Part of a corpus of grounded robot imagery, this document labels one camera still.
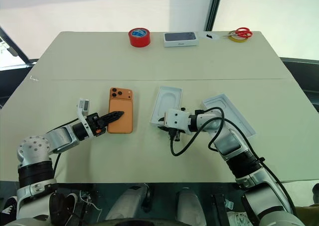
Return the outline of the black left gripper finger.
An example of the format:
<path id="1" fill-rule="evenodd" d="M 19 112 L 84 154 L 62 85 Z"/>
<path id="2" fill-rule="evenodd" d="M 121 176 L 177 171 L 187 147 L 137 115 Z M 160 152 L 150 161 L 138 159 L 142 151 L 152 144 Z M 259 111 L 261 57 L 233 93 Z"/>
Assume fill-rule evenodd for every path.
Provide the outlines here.
<path id="1" fill-rule="evenodd" d="M 115 122 L 121 118 L 121 114 L 107 114 L 104 116 L 104 126 L 108 126 L 110 123 Z"/>
<path id="2" fill-rule="evenodd" d="M 123 115 L 124 114 L 124 112 L 123 111 L 113 111 L 113 112 L 110 112 L 110 113 L 108 113 L 108 114 L 121 114 L 121 115 Z"/>

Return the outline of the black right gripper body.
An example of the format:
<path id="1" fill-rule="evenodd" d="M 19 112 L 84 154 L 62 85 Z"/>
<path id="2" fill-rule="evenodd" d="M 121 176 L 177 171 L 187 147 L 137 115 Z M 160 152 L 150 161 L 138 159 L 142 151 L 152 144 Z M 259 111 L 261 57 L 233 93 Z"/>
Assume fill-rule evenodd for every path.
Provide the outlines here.
<path id="1" fill-rule="evenodd" d="M 176 128 L 164 127 L 164 130 L 168 132 L 170 141 L 180 141 L 180 132 Z"/>

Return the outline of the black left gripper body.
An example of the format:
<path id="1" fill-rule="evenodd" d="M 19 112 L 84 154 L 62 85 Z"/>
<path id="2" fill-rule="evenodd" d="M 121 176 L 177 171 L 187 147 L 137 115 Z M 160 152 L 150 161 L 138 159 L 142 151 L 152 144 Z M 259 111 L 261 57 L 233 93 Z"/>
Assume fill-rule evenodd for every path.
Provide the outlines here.
<path id="1" fill-rule="evenodd" d="M 97 113 L 88 115 L 87 123 L 94 136 L 99 136 L 106 132 L 106 121 L 99 117 Z"/>

